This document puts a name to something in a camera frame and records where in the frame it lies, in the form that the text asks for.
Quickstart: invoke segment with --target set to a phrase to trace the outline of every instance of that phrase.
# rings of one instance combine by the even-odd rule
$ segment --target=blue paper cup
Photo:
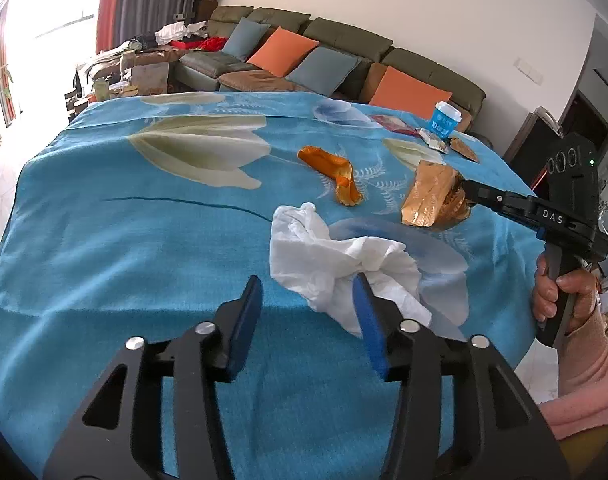
[[[462,120],[462,113],[447,102],[440,101],[435,105],[429,129],[440,139],[446,139]]]

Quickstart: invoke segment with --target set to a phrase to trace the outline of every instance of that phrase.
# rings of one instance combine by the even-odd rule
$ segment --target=brown wrapper
[[[402,224],[445,230],[470,216],[459,171],[421,160],[402,203]]]
[[[468,160],[479,163],[478,156],[461,139],[450,137],[450,147]]]

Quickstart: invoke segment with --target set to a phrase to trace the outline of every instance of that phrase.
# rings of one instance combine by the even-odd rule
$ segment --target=red cloth
[[[204,41],[199,47],[207,52],[216,52],[222,50],[226,44],[228,38],[222,38],[221,36],[213,36]]]
[[[97,15],[97,39],[96,54],[102,50],[110,50],[117,45],[113,44],[115,23],[115,12],[117,11],[117,0],[100,0],[100,8]]]

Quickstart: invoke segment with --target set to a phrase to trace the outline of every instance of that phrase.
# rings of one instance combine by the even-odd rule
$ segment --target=orange pillow
[[[289,74],[313,50],[319,41],[311,40],[278,27],[266,43],[246,62],[268,70],[273,75]]]
[[[369,105],[411,112],[430,119],[439,101],[448,102],[452,92],[445,92],[389,66]]]

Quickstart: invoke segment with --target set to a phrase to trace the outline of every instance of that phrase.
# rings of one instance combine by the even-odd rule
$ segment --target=device handle
[[[572,270],[582,267],[580,260],[576,256],[563,251],[552,243],[546,242],[544,254],[548,263],[548,277],[553,281],[558,276],[563,276]],[[566,330],[568,329],[568,322],[573,315],[575,296],[576,294],[567,294],[562,290],[558,291],[558,300],[556,301],[558,310],[555,316],[538,323],[537,338],[540,343],[558,350],[560,349],[566,335]]]

